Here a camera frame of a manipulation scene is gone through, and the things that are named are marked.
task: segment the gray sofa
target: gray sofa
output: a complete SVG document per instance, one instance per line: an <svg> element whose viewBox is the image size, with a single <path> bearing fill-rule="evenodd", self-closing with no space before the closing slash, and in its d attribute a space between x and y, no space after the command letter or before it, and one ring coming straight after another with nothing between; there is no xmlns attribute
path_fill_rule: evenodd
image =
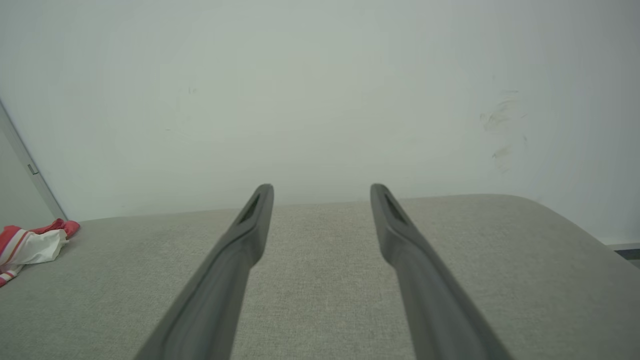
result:
<svg viewBox="0 0 640 360"><path fill-rule="evenodd" d="M567 219L507 195L400 203L515 359L639 357L640 271ZM0 289L0 359L132 359L236 215L83 222ZM276 204L232 357L414 358L368 202Z"/></svg>

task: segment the red and white cloth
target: red and white cloth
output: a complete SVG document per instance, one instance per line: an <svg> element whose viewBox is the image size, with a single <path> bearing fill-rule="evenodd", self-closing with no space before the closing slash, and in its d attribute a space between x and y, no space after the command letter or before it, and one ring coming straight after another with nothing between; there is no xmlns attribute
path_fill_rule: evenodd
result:
<svg viewBox="0 0 640 360"><path fill-rule="evenodd" d="M16 277L24 265L55 260L79 228L77 222L62 219L31 231L5 226L0 233L0 287Z"/></svg>

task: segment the red stripe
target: red stripe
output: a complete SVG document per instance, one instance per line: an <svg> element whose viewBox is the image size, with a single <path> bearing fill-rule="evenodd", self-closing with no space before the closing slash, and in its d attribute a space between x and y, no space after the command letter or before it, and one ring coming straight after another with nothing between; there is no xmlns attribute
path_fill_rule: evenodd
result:
<svg viewBox="0 0 640 360"><path fill-rule="evenodd" d="M16 246L13 248L13 251L11 251L11 255L9 255L9 258L4 262L3 265L6 265L9 261L11 261L11 258L13 257L13 255L15 255L15 251L18 250L18 248L20 247L20 244L24 240L24 237L27 236L27 234L29 234L29 231L25 231L24 234L22 234L20 241L18 241L18 244L16 244Z"/></svg>
<svg viewBox="0 0 640 360"><path fill-rule="evenodd" d="M22 230L21 228L13 225L5 226L4 231L0 233L0 254L4 252L6 246L9 245L11 239Z"/></svg>

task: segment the white door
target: white door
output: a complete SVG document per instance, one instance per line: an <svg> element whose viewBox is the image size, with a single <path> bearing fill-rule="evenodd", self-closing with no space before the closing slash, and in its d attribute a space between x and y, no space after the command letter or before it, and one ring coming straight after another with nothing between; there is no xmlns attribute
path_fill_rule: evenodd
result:
<svg viewBox="0 0 640 360"><path fill-rule="evenodd" d="M0 104L0 231L7 225L43 227L58 217L64 214Z"/></svg>

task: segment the towel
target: towel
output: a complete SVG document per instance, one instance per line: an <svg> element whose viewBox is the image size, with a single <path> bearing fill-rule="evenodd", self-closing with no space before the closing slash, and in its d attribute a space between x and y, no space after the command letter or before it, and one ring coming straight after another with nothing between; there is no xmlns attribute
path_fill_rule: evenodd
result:
<svg viewBox="0 0 640 360"><path fill-rule="evenodd" d="M16 277L24 265L55 260L79 228L77 222L62 219L31 231L5 226L0 233L0 287Z"/></svg>

